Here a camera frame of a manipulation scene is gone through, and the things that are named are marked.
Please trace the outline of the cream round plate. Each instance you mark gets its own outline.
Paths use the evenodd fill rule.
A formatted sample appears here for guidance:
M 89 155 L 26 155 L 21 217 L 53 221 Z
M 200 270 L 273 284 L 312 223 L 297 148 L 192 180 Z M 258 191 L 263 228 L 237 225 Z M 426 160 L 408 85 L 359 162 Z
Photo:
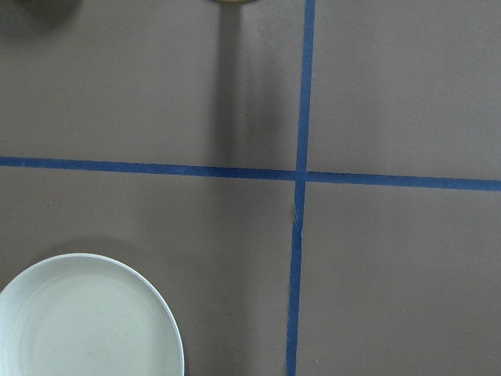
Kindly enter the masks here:
M 44 259 L 1 293 L 4 375 L 183 375 L 181 335 L 140 273 L 88 253 Z

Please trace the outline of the lower yellow lemon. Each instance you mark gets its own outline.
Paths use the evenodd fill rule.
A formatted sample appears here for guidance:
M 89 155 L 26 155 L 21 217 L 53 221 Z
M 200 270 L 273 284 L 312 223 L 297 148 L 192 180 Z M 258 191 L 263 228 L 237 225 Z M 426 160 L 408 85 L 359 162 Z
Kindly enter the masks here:
M 219 3 L 240 4 L 240 3 L 253 2 L 254 0 L 214 0 L 214 1 Z

